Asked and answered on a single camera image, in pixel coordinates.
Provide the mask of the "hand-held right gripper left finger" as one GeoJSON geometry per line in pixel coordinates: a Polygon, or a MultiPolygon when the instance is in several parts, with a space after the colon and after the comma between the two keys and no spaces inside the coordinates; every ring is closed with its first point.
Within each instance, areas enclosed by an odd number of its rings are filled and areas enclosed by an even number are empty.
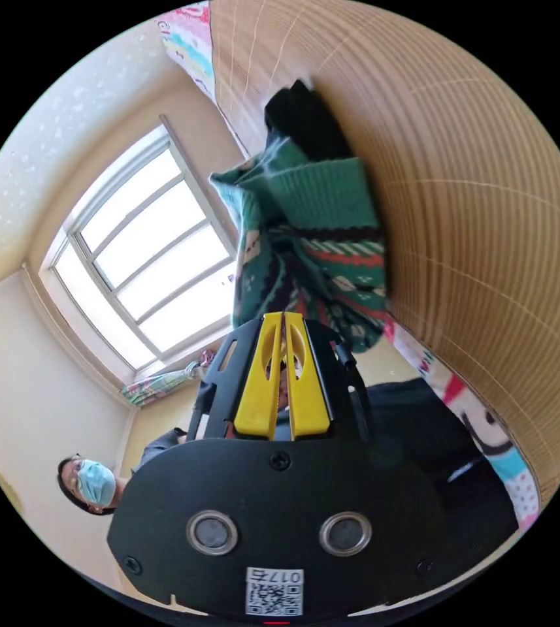
{"type": "Polygon", "coordinates": [[[239,436],[274,436],[283,331],[284,314],[264,316],[234,420],[234,429],[239,436]]]}

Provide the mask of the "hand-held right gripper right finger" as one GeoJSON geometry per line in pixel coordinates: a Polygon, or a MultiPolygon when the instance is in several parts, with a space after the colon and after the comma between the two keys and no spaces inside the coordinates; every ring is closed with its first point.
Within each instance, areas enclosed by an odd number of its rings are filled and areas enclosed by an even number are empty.
{"type": "Polygon", "coordinates": [[[324,436],[330,418],[302,315],[285,313],[284,328],[291,439],[324,436]]]}

